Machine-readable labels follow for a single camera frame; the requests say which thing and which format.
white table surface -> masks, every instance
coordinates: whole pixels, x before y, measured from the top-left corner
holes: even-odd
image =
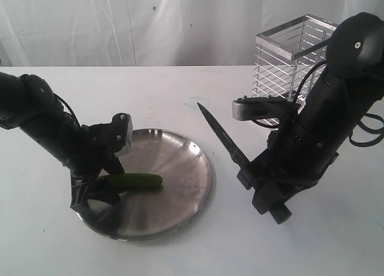
[[[250,158],[258,155],[268,131],[231,113],[232,100],[250,94],[252,67],[0,70],[46,79],[81,123],[127,112],[135,128],[184,134],[217,175],[187,227],[119,242],[91,231],[69,208],[66,168],[20,130],[0,130],[0,275],[383,275],[383,144],[344,143],[318,186],[288,201],[293,215],[280,226],[253,208],[253,191],[237,180],[238,167],[196,106],[205,105]],[[374,111],[383,114],[383,107]]]

wire basket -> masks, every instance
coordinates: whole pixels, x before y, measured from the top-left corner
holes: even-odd
[[[325,59],[326,44],[337,25],[304,15],[256,36],[254,97],[281,96],[291,100],[303,77],[313,65]],[[304,102],[320,76],[318,69],[298,97]],[[276,119],[267,122],[276,124]]]

white curtain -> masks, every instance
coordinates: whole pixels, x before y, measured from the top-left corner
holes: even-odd
[[[252,65],[258,32],[380,0],[0,0],[3,65]]]

metal plate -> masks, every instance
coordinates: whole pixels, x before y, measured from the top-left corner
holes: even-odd
[[[203,206],[213,180],[209,161],[190,139],[166,130],[134,130],[129,153],[119,155],[126,172],[154,173],[159,190],[128,191],[117,206],[89,200],[93,214],[80,218],[117,240],[149,239],[186,225]]]

knife blade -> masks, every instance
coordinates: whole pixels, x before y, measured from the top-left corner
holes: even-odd
[[[227,149],[228,153],[233,162],[240,166],[240,168],[246,166],[250,163],[247,156],[237,147],[234,141],[229,137],[224,128],[219,124],[219,122],[215,119],[215,117],[199,102],[197,105],[200,111],[203,113],[204,118],[208,122],[209,126],[212,128],[213,132],[219,138],[220,142]]]

